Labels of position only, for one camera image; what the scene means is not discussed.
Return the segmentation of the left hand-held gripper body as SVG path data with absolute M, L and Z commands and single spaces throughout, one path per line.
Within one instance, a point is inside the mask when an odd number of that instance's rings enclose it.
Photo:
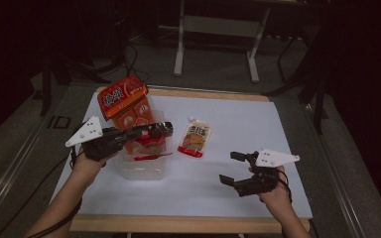
M 85 156 L 98 162 L 121 151 L 127 142 L 137 138 L 138 132 L 133 129 L 103 128 L 100 119 L 92 116 L 74 131 L 65 146 L 81 145 Z

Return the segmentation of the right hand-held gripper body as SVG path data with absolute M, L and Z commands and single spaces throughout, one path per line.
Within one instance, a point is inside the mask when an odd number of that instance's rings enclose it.
M 277 167 L 298 162 L 299 156 L 276 152 L 268 149 L 255 151 L 251 155 L 250 165 L 253 176 L 234 182 L 233 188 L 240 196 L 259 194 L 273 190 L 278 181 Z

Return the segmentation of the black and red snack packet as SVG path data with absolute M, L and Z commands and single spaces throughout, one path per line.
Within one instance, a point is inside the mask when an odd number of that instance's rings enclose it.
M 157 160 L 160 157 L 169 156 L 173 152 L 168 148 L 168 139 L 172 135 L 167 135 L 167 137 L 146 141 L 138 141 L 137 139 L 133 142 L 133 160 L 134 161 L 150 161 Z

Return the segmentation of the clear plastic container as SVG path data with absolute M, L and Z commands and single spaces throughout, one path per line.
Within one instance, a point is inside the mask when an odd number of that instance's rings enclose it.
M 168 139 L 168 148 L 171 148 L 171 137 Z M 133 142 L 129 142 L 115 159 L 116 168 L 125 179 L 134 180 L 159 180 L 165 175 L 168 156 L 160 157 L 157 160 L 134 161 Z

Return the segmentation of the large orange snack bag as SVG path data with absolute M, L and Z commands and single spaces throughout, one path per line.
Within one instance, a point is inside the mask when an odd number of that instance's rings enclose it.
M 105 120 L 125 130 L 155 122 L 148 92 L 144 82 L 129 75 L 101 89 L 97 101 Z

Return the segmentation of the person's left hand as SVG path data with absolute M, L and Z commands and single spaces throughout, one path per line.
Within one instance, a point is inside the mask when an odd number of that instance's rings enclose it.
M 91 183 L 94 181 L 100 170 L 104 168 L 109 160 L 117 156 L 117 153 L 108 156 L 100 161 L 89 159 L 83 148 L 79 148 L 79 151 L 74 159 L 73 169 L 71 176 L 75 179 Z

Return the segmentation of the person's right hand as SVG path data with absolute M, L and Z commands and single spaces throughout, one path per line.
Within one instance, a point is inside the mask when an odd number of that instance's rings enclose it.
M 272 215 L 274 211 L 293 209 L 290 200 L 290 192 L 286 184 L 287 179 L 285 175 L 285 168 L 283 166 L 279 166 L 277 167 L 277 170 L 279 181 L 276 187 L 269 192 L 258 194 L 259 199 L 266 204 L 266 207 Z

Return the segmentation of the black floor socket plate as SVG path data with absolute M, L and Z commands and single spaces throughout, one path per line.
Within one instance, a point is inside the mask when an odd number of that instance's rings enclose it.
M 48 129 L 67 129 L 71 119 L 64 116 L 53 116 L 48 124 Z

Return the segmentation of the white table sheet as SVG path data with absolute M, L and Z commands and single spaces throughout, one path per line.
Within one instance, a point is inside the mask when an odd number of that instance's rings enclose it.
M 83 196 L 81 214 L 271 216 L 257 196 L 241 197 L 232 187 L 222 184 L 219 177 L 240 180 L 251 176 L 247 163 L 230 158 L 232 151 L 290 152 L 274 103 L 156 95 L 150 97 L 150 103 L 173 124 L 170 143 L 174 148 L 191 117 L 207 122 L 211 135 L 204 155 L 196 159 L 173 151 L 166 157 L 165 175 L 159 180 L 126 179 L 111 160 Z

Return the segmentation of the beige snack pouch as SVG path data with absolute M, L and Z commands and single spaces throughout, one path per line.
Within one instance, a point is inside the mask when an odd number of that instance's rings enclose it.
M 205 121 L 190 117 L 184 136 L 178 145 L 178 151 L 194 157 L 201 158 L 209 141 L 211 128 Z

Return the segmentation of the black metal stand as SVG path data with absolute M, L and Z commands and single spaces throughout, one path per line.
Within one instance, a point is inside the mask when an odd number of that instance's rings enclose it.
M 45 50 L 42 52 L 42 90 L 40 98 L 42 99 L 41 116 L 44 116 L 49 111 L 52 105 L 52 76 L 62 85 L 69 85 L 70 76 L 66 70 L 66 65 L 70 65 L 80 74 L 97 83 L 109 83 L 109 80 L 103 79 L 86 69 L 79 62 L 70 59 L 67 55 L 54 50 Z
M 327 80 L 327 75 L 325 73 L 325 70 L 318 69 L 317 71 L 308 72 L 308 61 L 309 61 L 310 53 L 306 52 L 299 66 L 295 69 L 294 73 L 291 74 L 288 79 L 285 79 L 285 76 L 283 73 L 281 59 L 296 39 L 297 38 L 291 38 L 290 41 L 285 46 L 285 48 L 282 50 L 282 52 L 278 56 L 277 67 L 278 67 L 281 79 L 284 82 L 284 85 L 281 87 L 278 87 L 277 89 L 273 89 L 272 91 L 264 92 L 264 95 L 277 96 L 301 85 L 303 89 L 300 92 L 298 99 L 301 103 L 306 105 L 310 104 L 313 99 L 315 100 L 313 123 L 314 123 L 315 129 L 321 135 L 322 134 L 321 118 L 322 118 L 322 113 L 324 112 L 323 110 L 324 92 L 325 92 L 325 85 Z

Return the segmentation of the wooden table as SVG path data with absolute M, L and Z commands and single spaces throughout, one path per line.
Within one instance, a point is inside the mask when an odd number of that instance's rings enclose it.
M 152 95 L 202 99 L 272 102 L 262 95 L 151 89 Z M 120 233 L 213 233 L 278 234 L 280 224 L 272 217 L 203 217 L 161 215 L 88 215 L 79 213 L 73 220 L 74 232 Z

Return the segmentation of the white metal stand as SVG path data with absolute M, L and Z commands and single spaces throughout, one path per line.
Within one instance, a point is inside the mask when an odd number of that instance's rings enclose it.
M 174 75 L 183 74 L 184 54 L 185 54 L 185 32 L 225 35 L 233 37 L 247 37 L 254 40 L 253 47 L 246 52 L 247 63 L 251 80 L 258 83 L 260 77 L 256 64 L 256 54 L 263 37 L 271 9 L 266 8 L 261 14 L 261 20 L 244 21 L 221 18 L 211 18 L 186 14 L 186 0 L 181 0 L 180 18 L 179 18 L 179 40 L 174 66 Z

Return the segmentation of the metal floor rail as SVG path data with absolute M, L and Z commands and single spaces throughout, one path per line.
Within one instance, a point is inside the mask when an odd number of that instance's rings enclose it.
M 0 206 L 28 161 L 47 123 L 47 116 L 30 119 L 12 117 L 0 126 Z
M 311 122 L 313 132 L 319 143 L 319 147 L 322 152 L 323 159 L 325 161 L 325 167 L 328 172 L 329 181 L 331 183 L 334 195 L 338 202 L 340 211 L 344 217 L 344 221 L 348 227 L 351 234 L 351 238 L 365 238 L 365 234 L 361 224 L 359 223 L 358 217 L 352 203 L 347 195 L 346 189 L 342 183 L 342 180 L 338 174 L 336 166 L 333 162 L 333 157 L 330 150 L 323 138 L 323 136 L 317 131 L 314 122 Z

